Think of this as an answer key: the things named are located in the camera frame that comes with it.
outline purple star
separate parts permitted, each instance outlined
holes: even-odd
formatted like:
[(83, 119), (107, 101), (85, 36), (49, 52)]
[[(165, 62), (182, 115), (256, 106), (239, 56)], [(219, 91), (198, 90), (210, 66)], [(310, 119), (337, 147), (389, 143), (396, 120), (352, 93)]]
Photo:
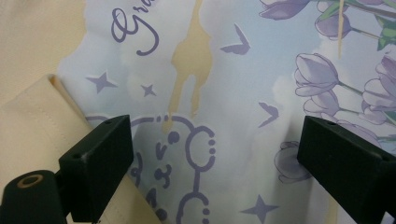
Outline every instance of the purple star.
[(117, 87), (115, 84), (107, 80), (107, 72), (104, 72), (100, 77), (86, 77), (89, 81), (96, 85), (96, 93), (99, 93), (104, 87)]
[(259, 194), (259, 197), (257, 197), (256, 205), (254, 207), (242, 211), (241, 213), (256, 215), (259, 218), (260, 222), (263, 224), (265, 221), (265, 217), (267, 216), (267, 213), (271, 212), (272, 210), (278, 207), (279, 206), (265, 204), (265, 202), (262, 200), (262, 196), (260, 196)]
[(145, 90), (145, 97), (146, 96), (148, 96), (148, 95), (155, 95), (155, 96), (157, 96), (156, 94), (155, 94), (155, 92), (152, 90), (152, 84), (151, 85), (149, 85), (149, 86), (143, 86), (143, 85), (140, 85), (142, 88), (143, 88), (143, 90)]

